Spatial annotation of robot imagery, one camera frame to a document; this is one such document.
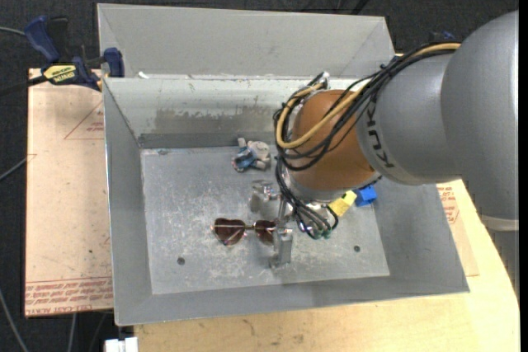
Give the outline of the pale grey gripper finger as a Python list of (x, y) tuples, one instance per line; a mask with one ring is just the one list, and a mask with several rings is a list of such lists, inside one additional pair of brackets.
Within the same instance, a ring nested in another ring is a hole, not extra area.
[(273, 181), (257, 180), (251, 184), (250, 210), (254, 214), (276, 215), (281, 201), (281, 193)]
[(273, 235), (274, 252), (269, 260), (272, 269), (278, 269), (284, 265), (288, 265), (291, 261), (292, 246), (293, 246), (293, 232), (289, 228), (277, 228)]

